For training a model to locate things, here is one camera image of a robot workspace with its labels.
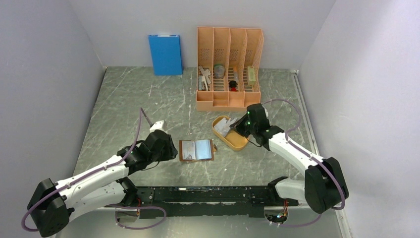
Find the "tray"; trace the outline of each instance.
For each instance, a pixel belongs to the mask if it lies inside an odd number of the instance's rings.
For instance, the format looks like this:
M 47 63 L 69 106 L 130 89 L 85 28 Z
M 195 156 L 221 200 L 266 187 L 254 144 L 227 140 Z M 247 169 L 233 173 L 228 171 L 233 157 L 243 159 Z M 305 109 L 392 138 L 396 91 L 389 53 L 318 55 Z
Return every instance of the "tray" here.
M 223 118 L 229 120 L 230 118 L 227 116 L 219 116 L 216 118 L 213 123 L 211 124 L 211 128 L 213 129 L 213 133 L 217 135 L 224 143 L 226 143 L 232 150 L 239 151 L 242 150 L 248 143 L 248 139 L 241 136 L 234 130 L 230 130 L 226 137 L 223 137 L 219 132 L 214 129 L 214 126 Z

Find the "blue binder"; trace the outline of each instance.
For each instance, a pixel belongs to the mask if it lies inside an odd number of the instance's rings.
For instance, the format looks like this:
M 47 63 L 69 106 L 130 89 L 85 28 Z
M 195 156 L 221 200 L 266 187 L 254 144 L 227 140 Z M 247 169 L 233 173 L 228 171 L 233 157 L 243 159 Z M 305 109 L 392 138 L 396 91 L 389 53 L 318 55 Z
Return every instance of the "blue binder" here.
M 181 75 L 181 44 L 179 35 L 149 35 L 155 75 Z

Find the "orange desk organizer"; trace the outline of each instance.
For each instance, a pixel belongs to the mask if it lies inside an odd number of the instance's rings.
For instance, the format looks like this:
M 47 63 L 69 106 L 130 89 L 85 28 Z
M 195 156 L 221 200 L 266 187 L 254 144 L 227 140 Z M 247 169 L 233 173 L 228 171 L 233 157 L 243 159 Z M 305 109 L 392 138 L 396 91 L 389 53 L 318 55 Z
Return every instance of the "orange desk organizer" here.
M 197 67 L 209 68 L 211 84 L 209 91 L 198 90 L 197 70 L 197 110 L 243 112 L 247 106 L 261 102 L 258 84 L 258 69 L 263 51 L 262 29 L 198 27 L 197 28 Z M 223 79 L 214 78 L 213 67 L 225 67 Z M 248 86 L 247 67 L 255 70 L 256 81 Z M 229 91 L 229 81 L 234 80 L 233 67 L 238 70 L 239 83 L 236 92 Z

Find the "cable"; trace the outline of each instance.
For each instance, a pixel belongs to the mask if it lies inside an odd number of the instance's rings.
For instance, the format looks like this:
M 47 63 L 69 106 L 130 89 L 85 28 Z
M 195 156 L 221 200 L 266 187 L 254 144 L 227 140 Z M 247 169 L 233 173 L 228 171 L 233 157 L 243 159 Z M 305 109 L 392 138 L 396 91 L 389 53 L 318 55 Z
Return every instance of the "cable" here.
M 122 225 L 122 224 L 120 224 L 118 222 L 117 211 L 116 211 L 115 212 L 115 216 L 114 216 L 115 217 L 115 224 L 117 226 L 121 227 L 121 228 L 124 228 L 124 229 L 129 229 L 129 230 L 146 230 L 146 229 L 150 229 L 150 228 L 153 228 L 153 227 L 159 225 L 160 223 L 162 223 L 166 219 L 166 211 L 165 211 L 165 209 L 163 209 L 161 207 L 153 207 L 153 206 L 151 206 L 151 207 L 122 207 L 122 206 L 118 206 L 116 204 L 112 204 L 112 205 L 109 205 L 109 206 L 110 207 L 115 207 L 115 208 L 120 208 L 120 209 L 127 209 L 127 210 L 137 210 L 138 211 L 138 210 L 148 210 L 148 209 L 151 209 L 151 210 L 161 210 L 163 212 L 163 218 L 160 221 L 156 222 L 155 224 L 153 224 L 151 226 L 147 226 L 147 227 L 128 227 L 128 226 L 124 226 L 124 225 Z
M 267 104 L 267 103 L 271 103 L 271 102 L 273 102 L 273 101 L 282 101 L 282 102 L 286 102 L 286 103 L 288 103 L 288 104 L 290 104 L 294 109 L 295 109 L 295 111 L 298 113 L 298 116 L 299 116 L 299 119 L 298 119 L 298 123 L 293 127 L 293 128 L 291 128 L 291 129 L 288 129 L 284 134 L 285 134 L 285 137 L 286 137 L 286 141 L 287 142 L 289 142 L 289 144 L 291 145 L 291 146 L 293 146 L 295 149 L 297 149 L 298 151 L 300 151 L 302 154 L 304 154 L 304 155 L 306 155 L 307 157 L 309 157 L 310 159 L 312 159 L 313 161 L 315 161 L 323 170 L 325 170 L 325 172 L 330 176 L 330 178 L 331 178 L 331 180 L 333 181 L 333 183 L 335 184 L 335 186 L 337 187 L 337 189 L 338 189 L 338 192 L 340 193 L 340 198 L 341 198 L 341 206 L 340 207 L 332 207 L 332 209 L 334 209 L 334 210 L 341 210 L 341 209 L 343 209 L 344 208 L 344 206 L 345 206 L 345 196 L 344 196 L 344 192 L 343 192 L 343 190 L 341 189 L 341 187 L 340 187 L 340 184 L 338 183 L 338 181 L 337 181 L 337 179 L 334 177 L 334 175 L 329 171 L 329 169 L 324 165 L 324 164 L 322 164 L 322 162 L 321 161 L 319 161 L 319 160 L 317 160 L 316 158 L 314 158 L 311 154 L 309 154 L 309 153 L 307 153 L 306 151 L 304 151 L 303 149 L 301 149 L 299 146 L 297 146 L 295 143 L 293 143 L 292 142 L 292 140 L 289 140 L 289 133 L 290 132 L 292 132 L 292 131 L 294 131 L 294 130 L 296 130 L 300 125 L 301 125 L 301 122 L 302 122 L 302 114 L 301 114 L 301 111 L 293 104 L 293 103 L 291 103 L 291 102 L 289 102 L 289 101 L 287 101 L 287 100 L 285 100 L 285 99 L 271 99 L 271 100 L 268 100 L 267 102 L 265 102 L 265 103 L 263 103 L 262 105 L 264 105 L 264 104 Z M 312 222 L 309 222 L 309 223 L 306 223 L 306 224 L 301 224 L 301 225 L 281 225 L 281 226 L 284 226 L 284 227 L 305 227 L 305 226 L 309 226 L 309 225 L 312 225 L 313 223 L 315 223 L 315 222 L 317 222 L 320 218 L 321 218 L 321 215 L 322 214 L 320 214 L 315 220 L 313 220 Z
M 110 168 L 110 167 L 113 167 L 113 166 L 116 166 L 116 165 L 119 165 L 121 162 L 123 162 L 126 158 L 127 158 L 127 156 L 131 153 L 131 151 L 134 149 L 134 146 L 136 146 L 136 142 L 137 142 L 137 138 L 139 137 L 139 133 L 140 133 L 140 127 L 141 127 L 141 125 L 142 125 L 142 114 L 145 116 L 145 118 L 148 120 L 148 118 L 147 118 L 147 116 L 146 116 L 146 113 L 144 112 L 144 110 L 143 110 L 143 108 L 140 108 L 140 112 L 139 112 L 139 124 L 138 124 L 138 126 L 137 126 L 137 131 L 136 131 L 136 136 L 134 137 L 134 142 L 133 142 L 133 144 L 131 145 L 131 147 L 130 147 L 130 149 L 127 151 L 127 153 L 125 153 L 125 155 L 124 155 L 124 157 L 122 157 L 121 158 L 121 160 L 119 160 L 119 161 L 117 161 L 117 162 L 115 162 L 115 163 L 112 163 L 112 164 L 109 164 L 109 165 L 107 165 L 107 166 L 104 166 L 104 167 L 101 167 L 101 168 L 97 168 L 97 169 L 95 169 L 95 170 L 93 170 L 93 171 L 90 171 L 89 173 L 87 173 L 87 174 L 85 174 L 85 175 L 83 175 L 83 176 L 81 176 L 80 178 L 77 178 L 77 179 L 75 179 L 75 180 L 73 180 L 72 182 L 70 182 L 70 186 L 73 186 L 74 184 L 76 184 L 76 183 L 78 183 L 78 182 L 80 182 L 80 181 L 82 181 L 82 180 L 84 180 L 85 178 L 88 178 L 88 177 L 90 177 L 90 176 L 92 176 L 92 175 L 94 175 L 94 174 L 96 174 L 97 172 L 99 172 L 99 171 L 102 171 L 102 170 L 106 170 L 107 168 Z M 33 228 L 29 228 L 29 227 L 27 227 L 26 226 L 26 224 L 25 224 L 25 221 L 26 221 L 26 219 L 28 218 L 28 216 L 41 204 L 41 203 L 43 203 L 43 202 L 45 202 L 47 199 L 49 199 L 50 197 L 52 197 L 54 194 L 57 194 L 57 193 L 59 193 L 59 192 L 61 192 L 61 191 L 63 191 L 64 189 L 66 189 L 66 188 L 68 188 L 69 187 L 69 185 L 64 185 L 63 187 L 60 187 L 60 188 L 57 188 L 56 190 L 54 190 L 53 192 L 51 192 L 51 193 L 49 193 L 48 195 L 46 195 L 45 197 L 43 197 L 41 200 L 39 200 L 37 203 L 35 203 L 31 208 L 29 208 L 29 210 L 25 213 L 25 215 L 23 215 L 23 218 L 22 218 L 22 220 L 21 220 L 21 222 L 20 222 L 20 225 L 22 226 L 22 228 L 24 229 L 24 230 L 26 230 L 26 231 L 29 231 L 29 232 L 37 232 L 38 231 L 38 229 L 33 229 Z
M 157 164 L 156 164 L 155 166 L 153 166 L 153 167 L 151 167 L 151 168 L 147 168 L 147 169 L 142 170 L 142 171 L 151 170 L 151 169 L 155 168 L 156 166 L 158 166 L 158 165 L 159 165 L 159 163 L 160 163 L 160 161 L 158 161 L 158 162 L 157 162 Z
M 147 122 L 149 123 L 150 127 L 153 126 L 153 123 L 150 121 L 150 119 L 147 117 L 146 113 L 144 112 L 143 108 L 140 108 L 140 111 L 143 113 L 143 115 L 145 116 Z

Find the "brown book cover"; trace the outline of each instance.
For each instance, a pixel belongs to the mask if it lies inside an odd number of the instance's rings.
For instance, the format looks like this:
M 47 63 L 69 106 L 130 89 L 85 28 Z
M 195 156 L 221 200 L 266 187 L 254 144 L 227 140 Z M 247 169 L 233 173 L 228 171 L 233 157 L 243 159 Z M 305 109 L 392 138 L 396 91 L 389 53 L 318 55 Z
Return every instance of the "brown book cover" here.
M 197 162 L 208 160 L 214 160 L 213 140 L 179 141 L 179 161 Z

